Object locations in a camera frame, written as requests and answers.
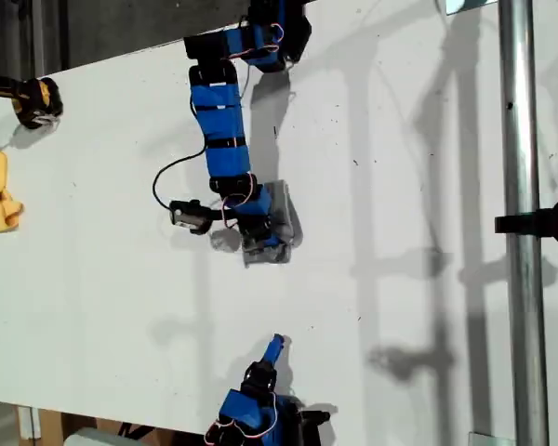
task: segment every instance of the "robotic arm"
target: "robotic arm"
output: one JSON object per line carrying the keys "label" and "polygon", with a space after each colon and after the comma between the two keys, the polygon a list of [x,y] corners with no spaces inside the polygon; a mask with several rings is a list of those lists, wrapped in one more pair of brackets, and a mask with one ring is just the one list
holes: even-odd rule
{"label": "robotic arm", "polygon": [[0,98],[10,98],[20,123],[32,130],[53,123],[63,112],[58,86],[48,77],[20,82],[0,76]]}
{"label": "robotic arm", "polygon": [[210,188],[222,199],[220,211],[197,200],[173,201],[172,223],[205,234],[214,220],[237,219],[245,256],[288,260],[293,228],[286,186],[259,184],[250,171],[237,74],[231,59],[242,59],[262,72],[281,72],[297,63],[312,27],[307,0],[252,0],[248,24],[185,39],[186,52],[198,64],[190,68],[191,107],[205,136]]}
{"label": "robotic arm", "polygon": [[240,390],[230,390],[205,434],[206,446],[321,446],[318,427],[330,413],[300,412],[292,400],[274,393],[274,365],[284,343],[276,334],[262,359],[246,370]]}

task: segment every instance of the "black and yellow object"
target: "black and yellow object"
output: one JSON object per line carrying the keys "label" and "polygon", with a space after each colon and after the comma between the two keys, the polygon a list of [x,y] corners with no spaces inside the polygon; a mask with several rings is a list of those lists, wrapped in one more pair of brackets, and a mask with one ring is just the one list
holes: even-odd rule
{"label": "black and yellow object", "polygon": [[48,77],[20,82],[0,76],[0,98],[10,98],[20,123],[32,130],[64,111],[58,86]]}

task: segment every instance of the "white table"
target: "white table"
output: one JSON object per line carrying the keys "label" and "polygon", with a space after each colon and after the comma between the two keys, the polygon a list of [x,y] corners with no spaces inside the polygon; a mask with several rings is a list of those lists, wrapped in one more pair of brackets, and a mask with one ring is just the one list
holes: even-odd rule
{"label": "white table", "polygon": [[[182,42],[56,74],[66,110],[50,135],[13,137],[0,100],[8,187],[26,207],[0,235],[1,401],[204,431],[276,332],[292,341],[278,391],[336,406],[335,444],[513,436],[505,240],[493,228],[497,9],[444,19],[430,1],[319,0],[308,11],[290,87],[255,69],[245,86],[237,64],[254,172],[286,180],[304,230],[288,265],[245,269],[239,253],[172,227],[151,195],[161,166],[202,147]],[[558,2],[536,14],[550,205]],[[258,84],[266,95],[251,104]],[[204,159],[159,190],[215,198]],[[558,444],[558,245],[544,253]],[[326,444],[332,435],[325,426]]]}

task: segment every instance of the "dark background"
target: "dark background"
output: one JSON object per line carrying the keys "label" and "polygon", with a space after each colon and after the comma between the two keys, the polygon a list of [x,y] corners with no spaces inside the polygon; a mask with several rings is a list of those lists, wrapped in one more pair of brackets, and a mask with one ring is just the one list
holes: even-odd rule
{"label": "dark background", "polygon": [[46,72],[235,23],[248,0],[0,0],[0,74],[33,76],[31,11],[41,6]]}

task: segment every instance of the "metal pole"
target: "metal pole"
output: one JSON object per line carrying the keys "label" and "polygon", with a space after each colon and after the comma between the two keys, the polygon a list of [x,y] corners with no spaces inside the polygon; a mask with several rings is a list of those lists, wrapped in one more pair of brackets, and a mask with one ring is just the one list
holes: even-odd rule
{"label": "metal pole", "polygon": [[[539,209],[538,141],[531,0],[499,0],[504,177],[508,216]],[[548,390],[536,237],[507,236],[517,446],[548,446]]]}

